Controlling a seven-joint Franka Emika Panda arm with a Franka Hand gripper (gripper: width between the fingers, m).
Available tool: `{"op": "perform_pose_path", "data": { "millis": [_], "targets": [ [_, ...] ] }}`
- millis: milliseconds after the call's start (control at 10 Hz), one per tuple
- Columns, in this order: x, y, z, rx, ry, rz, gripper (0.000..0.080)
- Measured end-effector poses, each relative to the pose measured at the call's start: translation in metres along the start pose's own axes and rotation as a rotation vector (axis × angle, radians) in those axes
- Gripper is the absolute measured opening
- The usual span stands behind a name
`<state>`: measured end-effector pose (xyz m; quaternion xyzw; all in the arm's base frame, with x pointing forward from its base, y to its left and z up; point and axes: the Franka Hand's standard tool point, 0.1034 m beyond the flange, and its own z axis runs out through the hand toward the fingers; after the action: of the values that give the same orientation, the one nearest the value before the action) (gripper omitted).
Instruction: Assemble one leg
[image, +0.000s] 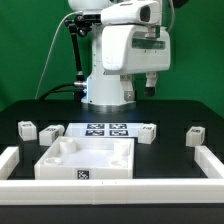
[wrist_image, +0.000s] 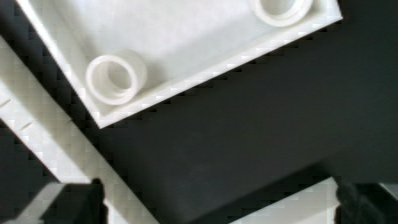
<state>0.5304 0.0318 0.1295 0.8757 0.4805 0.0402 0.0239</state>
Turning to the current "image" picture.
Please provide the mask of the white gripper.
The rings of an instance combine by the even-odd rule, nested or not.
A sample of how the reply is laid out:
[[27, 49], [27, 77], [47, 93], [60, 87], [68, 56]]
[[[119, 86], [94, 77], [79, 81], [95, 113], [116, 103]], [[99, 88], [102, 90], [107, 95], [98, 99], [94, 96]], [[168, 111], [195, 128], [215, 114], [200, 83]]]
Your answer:
[[158, 74], [170, 67], [170, 37], [164, 27], [152, 38], [149, 28], [139, 25], [106, 26], [102, 32], [102, 64], [108, 75], [121, 75], [124, 100], [135, 100], [132, 76], [146, 74], [144, 93], [153, 97]]

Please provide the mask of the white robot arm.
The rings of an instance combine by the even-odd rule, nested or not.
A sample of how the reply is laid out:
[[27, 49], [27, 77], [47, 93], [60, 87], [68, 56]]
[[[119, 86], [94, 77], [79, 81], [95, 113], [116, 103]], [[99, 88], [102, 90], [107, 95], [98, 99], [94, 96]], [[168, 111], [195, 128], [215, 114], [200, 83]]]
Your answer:
[[162, 25], [163, 0], [68, 0], [73, 30], [92, 34], [92, 71], [82, 104], [99, 112], [135, 105], [133, 76], [146, 75], [155, 93], [158, 73], [170, 67], [170, 37]]

